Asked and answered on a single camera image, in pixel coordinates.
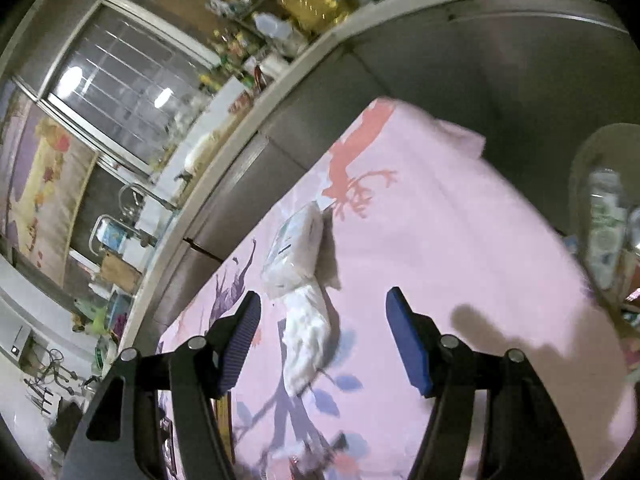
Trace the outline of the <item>clear green-capped plastic bottle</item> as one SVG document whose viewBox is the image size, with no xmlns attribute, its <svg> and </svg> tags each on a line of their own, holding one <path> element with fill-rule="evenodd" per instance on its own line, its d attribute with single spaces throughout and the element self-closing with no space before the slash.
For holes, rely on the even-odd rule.
<svg viewBox="0 0 640 480">
<path fill-rule="evenodd" d="M 590 222 L 586 263 L 597 288 L 608 290 L 615 273 L 626 234 L 628 209 L 620 174 L 599 168 L 588 178 Z"/>
</svg>

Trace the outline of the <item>clear plastic trash bin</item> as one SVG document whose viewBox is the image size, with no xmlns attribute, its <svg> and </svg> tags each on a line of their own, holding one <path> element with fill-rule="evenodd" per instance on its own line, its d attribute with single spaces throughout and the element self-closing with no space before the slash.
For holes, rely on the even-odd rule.
<svg viewBox="0 0 640 480">
<path fill-rule="evenodd" d="M 616 332 L 639 330 L 624 319 L 625 297 L 639 262 L 639 127 L 604 126 L 578 148 L 568 180 L 570 226 L 593 299 Z"/>
</svg>

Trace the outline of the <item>kitchen window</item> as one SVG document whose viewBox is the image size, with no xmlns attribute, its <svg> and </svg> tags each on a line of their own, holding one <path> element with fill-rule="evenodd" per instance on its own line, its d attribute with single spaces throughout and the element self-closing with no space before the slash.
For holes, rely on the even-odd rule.
<svg viewBox="0 0 640 480">
<path fill-rule="evenodd" d="M 47 104 L 101 150 L 149 177 L 210 101 L 208 47 L 127 0 L 100 0 L 50 69 Z"/>
</svg>

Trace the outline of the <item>grey kitchen cabinet counter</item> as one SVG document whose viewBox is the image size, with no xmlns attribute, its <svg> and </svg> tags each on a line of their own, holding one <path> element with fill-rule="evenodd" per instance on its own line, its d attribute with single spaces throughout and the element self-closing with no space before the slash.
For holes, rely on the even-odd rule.
<svg viewBox="0 0 640 480">
<path fill-rule="evenodd" d="M 259 218 L 371 100 L 481 133 L 489 161 L 568 227 L 568 170 L 597 128 L 639 119 L 638 0 L 381 0 L 256 102 L 171 218 L 122 344 L 152 346 Z"/>
</svg>

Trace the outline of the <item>crumpled white tissue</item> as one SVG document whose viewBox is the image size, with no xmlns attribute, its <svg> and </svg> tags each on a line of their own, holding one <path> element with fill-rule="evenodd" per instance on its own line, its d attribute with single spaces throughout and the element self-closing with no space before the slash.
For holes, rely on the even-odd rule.
<svg viewBox="0 0 640 480">
<path fill-rule="evenodd" d="M 276 299 L 283 309 L 285 345 L 283 383 L 290 398 L 299 396 L 334 357 L 340 317 L 328 289 L 341 289 L 338 278 L 313 278 Z"/>
</svg>

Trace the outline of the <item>white tissue pack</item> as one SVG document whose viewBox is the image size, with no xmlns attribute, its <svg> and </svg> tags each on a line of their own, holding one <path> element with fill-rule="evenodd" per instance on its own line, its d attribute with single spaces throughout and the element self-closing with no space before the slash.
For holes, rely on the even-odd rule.
<svg viewBox="0 0 640 480">
<path fill-rule="evenodd" d="M 260 274 L 270 299 L 314 277 L 322 236 L 322 212 L 316 202 L 306 204 L 280 226 Z"/>
</svg>

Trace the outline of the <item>pink patterned tablecloth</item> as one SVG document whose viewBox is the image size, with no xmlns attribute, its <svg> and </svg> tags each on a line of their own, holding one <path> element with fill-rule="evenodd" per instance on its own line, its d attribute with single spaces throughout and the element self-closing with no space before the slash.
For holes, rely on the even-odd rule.
<svg viewBox="0 0 640 480">
<path fill-rule="evenodd" d="M 637 423 L 608 317 L 538 211 L 484 161 L 479 134 L 412 105 L 368 105 L 208 279 L 160 338 L 174 350 L 261 292 L 284 222 L 326 214 L 317 278 L 334 328 L 328 365 L 301 396 L 282 385 L 285 307 L 265 299 L 231 393 L 235 474 L 284 479 L 309 451 L 328 479 L 403 479 L 433 401 L 410 385 L 385 312 L 398 287 L 470 348 L 521 349 L 562 416 L 582 472 L 604 475 Z"/>
</svg>

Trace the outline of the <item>yellow cooking oil bottle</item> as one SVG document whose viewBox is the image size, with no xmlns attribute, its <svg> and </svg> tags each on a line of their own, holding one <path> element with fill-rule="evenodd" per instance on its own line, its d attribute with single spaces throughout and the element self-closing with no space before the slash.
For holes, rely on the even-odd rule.
<svg viewBox="0 0 640 480">
<path fill-rule="evenodd" d="M 311 35 L 324 34 L 350 14 L 343 0 L 278 0 L 278 3 Z"/>
</svg>

